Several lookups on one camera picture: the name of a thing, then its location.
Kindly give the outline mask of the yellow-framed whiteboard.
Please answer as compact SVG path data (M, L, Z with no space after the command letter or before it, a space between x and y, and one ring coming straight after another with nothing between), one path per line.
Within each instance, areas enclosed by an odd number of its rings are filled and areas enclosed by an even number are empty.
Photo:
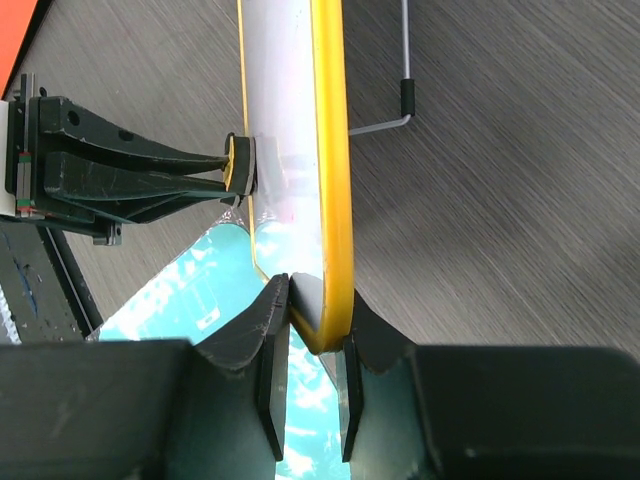
M237 5L244 128L256 148L251 254L287 274L307 348L340 347L354 306L354 242L342 5Z

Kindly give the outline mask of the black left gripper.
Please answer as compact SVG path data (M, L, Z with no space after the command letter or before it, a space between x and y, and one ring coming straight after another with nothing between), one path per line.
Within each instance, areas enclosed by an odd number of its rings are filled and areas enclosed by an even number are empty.
M222 170L226 155L147 139L66 97L48 97L32 73L1 103L1 144L1 219L84 235L96 245L119 245L122 223L236 200L221 182L176 176Z

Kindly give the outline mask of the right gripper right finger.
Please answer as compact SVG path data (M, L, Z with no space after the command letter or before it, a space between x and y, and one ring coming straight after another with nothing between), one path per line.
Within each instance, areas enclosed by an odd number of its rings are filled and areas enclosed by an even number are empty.
M356 299L339 400L355 479L639 475L639 364L617 349L421 345Z

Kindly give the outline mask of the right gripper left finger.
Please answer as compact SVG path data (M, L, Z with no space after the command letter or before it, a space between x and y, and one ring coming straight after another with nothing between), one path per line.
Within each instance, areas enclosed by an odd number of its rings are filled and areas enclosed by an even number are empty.
M271 479L284 454L289 279L198 344L1 350L5 479Z

